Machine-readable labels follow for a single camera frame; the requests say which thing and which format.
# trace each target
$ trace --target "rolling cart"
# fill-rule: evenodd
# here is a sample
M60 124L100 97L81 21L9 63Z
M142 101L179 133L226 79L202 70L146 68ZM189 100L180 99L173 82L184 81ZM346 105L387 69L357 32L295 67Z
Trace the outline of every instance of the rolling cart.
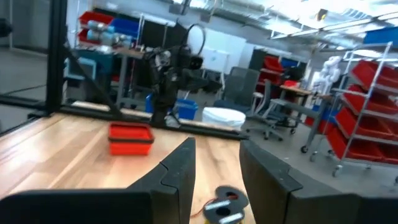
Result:
M332 110L337 105L343 106L335 116L337 126L326 135L331 145L328 155L339 159L332 172L333 177L340 174L344 162L364 164L367 169L398 165L398 106L388 98L398 96L398 72L384 66L392 50L392 42L364 44L348 50L345 74L348 74L354 51L358 49L383 50L383 54L373 59L377 62L361 58L349 73L356 85L347 90L341 86L333 89L336 94ZM318 154L320 142L310 156L312 162Z

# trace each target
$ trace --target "humanoid robot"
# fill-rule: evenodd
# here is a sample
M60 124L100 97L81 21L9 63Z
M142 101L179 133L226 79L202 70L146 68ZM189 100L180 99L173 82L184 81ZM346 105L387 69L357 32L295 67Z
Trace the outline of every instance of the humanoid robot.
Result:
M338 81L340 77L340 69L338 68L338 64L341 62L341 57L333 56L330 57L323 64L323 68L320 72L320 76L317 80L314 81L313 84L313 92L318 95L327 95L330 90L332 84Z

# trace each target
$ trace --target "tape roll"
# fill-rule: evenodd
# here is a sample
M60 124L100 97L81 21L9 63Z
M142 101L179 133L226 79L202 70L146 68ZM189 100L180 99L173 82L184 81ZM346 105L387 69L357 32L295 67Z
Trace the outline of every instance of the tape roll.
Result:
M243 207L228 199L216 199L203 209L208 223L238 224L244 220Z
M243 209L249 205L248 197L239 189L231 186L219 186L216 189L217 198L229 198L236 197L236 199L231 199L234 203L237 203Z

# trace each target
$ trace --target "red storage bin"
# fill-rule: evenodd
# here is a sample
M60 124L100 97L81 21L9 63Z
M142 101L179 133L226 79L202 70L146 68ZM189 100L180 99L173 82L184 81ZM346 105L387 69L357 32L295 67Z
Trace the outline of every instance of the red storage bin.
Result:
M375 62L362 60L359 61L352 70L354 77L362 83L362 87L365 90L370 89L378 66L379 65ZM394 71L394 69L390 67L384 66L376 83L392 88L398 88L398 72Z
M88 40L87 39L87 32L88 32L88 29L82 29L79 32L78 37L79 37L79 41L80 42L86 42L86 43L91 43L91 44L100 44L100 42L97 41L97 40Z
M379 144L379 151L383 155L383 162L388 164L398 164L398 146Z
M112 155L148 155L154 140L149 125L120 122L109 125Z
M346 107L343 107L336 115L336 120L346 136L353 134L357 118L358 117ZM386 124L374 117L362 117L356 134L384 139L390 139L392 137L392 133Z
M264 59L264 66L266 69L275 71L275 72L283 72L284 68L279 63L279 59L277 57L266 56Z
M343 136L343 133L341 133L338 128L331 130L327 135L327 139L335 155L341 159L348 144L348 140ZM376 143L358 139L353 140L346 157L375 162L380 162L383 158Z
M348 90L364 93L359 85L350 85ZM359 114L363 104L365 103L365 97L350 93L344 93L343 96L346 99L346 102L349 103L349 107L353 110L353 113ZM385 114L398 113L398 106L392 100L390 100L388 96L382 95L380 93L372 93L366 109Z
M392 137L391 140L398 140L398 123L391 120L384 120L384 123L390 130Z
M87 25L88 21L96 21L105 24L110 24L112 20L113 20L112 16L108 16L97 12L91 12L91 11L86 11L85 13L83 13L83 15L79 17L81 25Z

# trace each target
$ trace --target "concrete floor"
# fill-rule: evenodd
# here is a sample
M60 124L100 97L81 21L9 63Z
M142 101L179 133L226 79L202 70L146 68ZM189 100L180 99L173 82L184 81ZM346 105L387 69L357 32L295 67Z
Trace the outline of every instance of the concrete floor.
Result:
M46 58L2 50L0 50L0 57L2 58L0 60L1 93L45 84L47 78ZM44 100L45 88L24 91L15 95ZM188 99L195 100L200 106L195 120L201 120L203 108L211 106L215 100L214 95L205 93L191 94ZM3 126L5 123L7 126L18 125L26 119L28 113L30 113L30 110L0 106L0 120L3 122ZM262 124L247 121L243 129L260 125ZM316 161L310 162L310 154L317 146L320 139L319 136L315 138L310 152L302 154L300 147L305 144L310 128L300 125L294 135L290 135L289 129L280 129L280 131L285 135L285 140L282 142L273 137L270 140L263 140L263 135L260 131L251 131L250 136L251 140L264 150L273 153L310 177L340 191L357 192L366 195L398 195L398 187L394 186L394 179L398 175L398 169L376 166L371 169L365 169L365 166L362 165L345 164L340 176L337 178L332 177L331 173L338 161L326 156L326 152L330 148L326 139L320 144L321 153L317 156Z

